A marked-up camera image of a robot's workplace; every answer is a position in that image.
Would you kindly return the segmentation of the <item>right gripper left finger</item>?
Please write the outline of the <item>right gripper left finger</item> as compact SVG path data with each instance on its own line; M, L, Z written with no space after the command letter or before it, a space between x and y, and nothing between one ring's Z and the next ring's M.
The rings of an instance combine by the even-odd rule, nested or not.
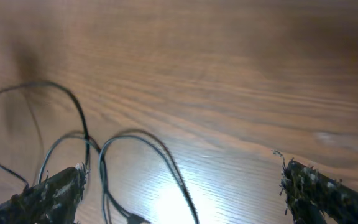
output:
M0 223L74 223L87 174L85 166L68 167L13 195L0 204Z

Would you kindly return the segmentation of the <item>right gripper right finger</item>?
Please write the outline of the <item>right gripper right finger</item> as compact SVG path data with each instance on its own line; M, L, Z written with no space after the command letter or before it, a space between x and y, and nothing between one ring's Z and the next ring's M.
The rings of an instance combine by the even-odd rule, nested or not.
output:
M358 192L295 160L282 165L282 192L294 223L358 223Z

